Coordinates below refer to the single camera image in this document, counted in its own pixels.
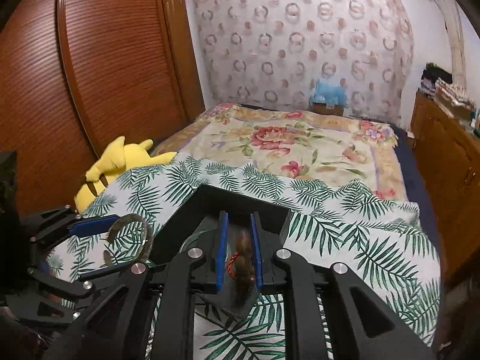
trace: floral blanket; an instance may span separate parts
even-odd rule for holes
[[[201,184],[292,209],[286,248],[317,265],[346,263],[431,344],[439,308],[440,264],[419,227],[418,206],[380,199],[359,180],[332,188],[320,180],[260,173],[252,163],[235,168],[179,153],[172,164],[133,168],[121,174],[90,204],[85,215],[135,212],[157,234]],[[135,224],[127,225],[112,245],[107,244],[106,234],[72,237],[56,248],[50,265],[58,277],[75,280],[104,266],[104,250],[115,263],[129,261],[142,244],[138,230]],[[318,300],[323,311],[321,298]],[[261,295],[248,319],[240,322],[198,299],[193,358],[282,359],[283,315],[280,295]],[[324,330],[328,343],[328,321]]]
[[[221,104],[154,150],[181,151],[233,167],[320,179],[332,187],[360,179],[383,199],[406,200],[390,126],[308,111],[251,110]]]

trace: wardrobe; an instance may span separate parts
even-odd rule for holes
[[[205,110],[185,0],[21,0],[0,33],[0,110],[20,214],[71,204],[114,138],[161,140]]]

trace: brown object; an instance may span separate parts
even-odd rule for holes
[[[480,139],[420,93],[411,130],[418,169],[445,244],[446,276],[452,279],[480,248]]]
[[[62,74],[55,5],[22,0],[0,34],[0,150],[18,152],[21,214],[73,204],[96,159]]]
[[[325,103],[313,103],[311,110],[315,112],[315,114],[319,114],[319,115],[335,115],[335,116],[343,115],[342,105],[335,105],[332,109],[329,109],[327,108],[327,104]]]
[[[191,43],[185,0],[163,0],[175,71],[183,107],[190,121],[205,111],[200,79]]]
[[[0,69],[20,214],[73,203],[114,138],[166,138],[205,109],[184,0],[23,0]]]

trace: dark blue bed sheet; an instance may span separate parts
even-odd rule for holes
[[[425,183],[417,168],[417,161],[407,143],[407,133],[396,126],[392,125],[391,127],[398,137],[398,146],[394,150],[402,169],[406,195],[409,201],[418,204],[422,230],[428,236],[430,242],[439,250],[440,236],[437,230],[437,218]]]

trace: metal bolt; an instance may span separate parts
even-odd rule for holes
[[[343,275],[345,273],[347,273],[347,271],[349,270],[349,268],[342,262],[337,262],[334,266],[333,266],[333,270],[335,272],[337,272],[338,274],[340,275]]]
[[[199,257],[202,256],[202,254],[203,254],[203,250],[200,249],[199,247],[192,247],[188,251],[189,257],[192,257],[193,259],[198,259]]]
[[[83,282],[83,288],[85,290],[89,290],[92,287],[93,287],[93,283],[90,280],[87,280],[87,281]]]
[[[277,257],[282,260],[289,259],[292,255],[292,252],[288,249],[278,249],[277,250]]]
[[[145,269],[145,264],[142,264],[141,262],[136,262],[130,268],[131,272],[135,275],[142,274],[143,272],[145,272]]]

